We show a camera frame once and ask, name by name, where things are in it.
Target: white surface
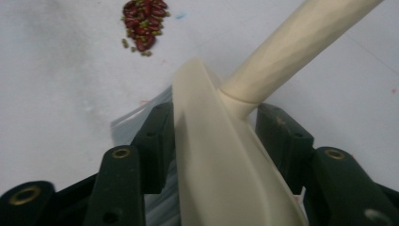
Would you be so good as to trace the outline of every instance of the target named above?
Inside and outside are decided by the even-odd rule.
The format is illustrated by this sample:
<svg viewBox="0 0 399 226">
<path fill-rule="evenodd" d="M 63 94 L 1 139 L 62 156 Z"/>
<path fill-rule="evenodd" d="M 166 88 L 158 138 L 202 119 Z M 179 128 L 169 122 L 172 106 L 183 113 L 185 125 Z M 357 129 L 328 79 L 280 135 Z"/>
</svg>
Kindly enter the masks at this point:
<svg viewBox="0 0 399 226">
<path fill-rule="evenodd" d="M 307 225 L 247 118 L 219 98 L 220 85 L 198 58 L 173 79 L 182 225 Z"/>
<path fill-rule="evenodd" d="M 57 189 L 100 167 L 110 122 L 171 84 L 190 57 L 228 76 L 299 0 L 167 1 L 153 56 L 124 50 L 124 1 L 2 1 L 0 193 L 26 181 Z M 399 190 L 399 3 L 386 0 L 267 102 L 352 153 Z"/>
</svg>

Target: red seed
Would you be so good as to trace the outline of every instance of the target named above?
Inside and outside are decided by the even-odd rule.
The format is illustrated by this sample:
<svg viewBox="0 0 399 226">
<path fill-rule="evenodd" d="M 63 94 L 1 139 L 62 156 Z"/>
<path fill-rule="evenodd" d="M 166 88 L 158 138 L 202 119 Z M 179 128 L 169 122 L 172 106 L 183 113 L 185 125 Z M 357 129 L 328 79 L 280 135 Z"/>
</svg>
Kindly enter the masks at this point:
<svg viewBox="0 0 399 226">
<path fill-rule="evenodd" d="M 162 8 L 167 8 L 168 7 L 168 5 L 162 0 L 158 0 L 157 4 L 159 6 L 161 6 Z"/>
<path fill-rule="evenodd" d="M 165 17 L 167 13 L 163 9 L 153 9 L 152 10 L 152 15 L 154 16 L 159 16 L 159 17 Z"/>
<path fill-rule="evenodd" d="M 155 44 L 155 36 L 148 35 L 147 43 L 145 44 L 146 49 L 150 49 Z"/>
<path fill-rule="evenodd" d="M 152 2 L 151 5 L 152 5 L 153 8 L 162 9 L 162 7 L 156 2 Z"/>
<path fill-rule="evenodd" d="M 136 33 L 137 33 L 137 35 L 145 35 L 146 30 L 143 27 L 138 27 L 138 28 L 136 28 Z"/>
<path fill-rule="evenodd" d="M 140 52 L 146 51 L 146 47 L 144 46 L 143 42 L 141 42 L 141 40 L 136 40 L 136 48 Z"/>
<path fill-rule="evenodd" d="M 130 1 L 124 5 L 123 9 L 129 9 L 129 8 L 133 7 L 135 4 L 136 4 L 136 1 Z"/>
<path fill-rule="evenodd" d="M 151 24 L 159 25 L 159 21 L 156 20 L 155 17 L 150 16 L 148 19 L 151 22 Z"/>
<path fill-rule="evenodd" d="M 136 28 L 139 25 L 137 18 L 125 18 L 125 25 L 127 28 Z"/>
<path fill-rule="evenodd" d="M 151 5 L 150 2 L 147 3 L 147 4 L 144 6 L 144 14 L 145 14 L 146 16 L 150 16 L 151 7 L 152 7 L 152 5 Z"/>
<path fill-rule="evenodd" d="M 159 25 L 157 25 L 157 24 L 149 24 L 147 27 L 149 28 L 150 31 L 159 31 L 160 30 Z"/>
</svg>

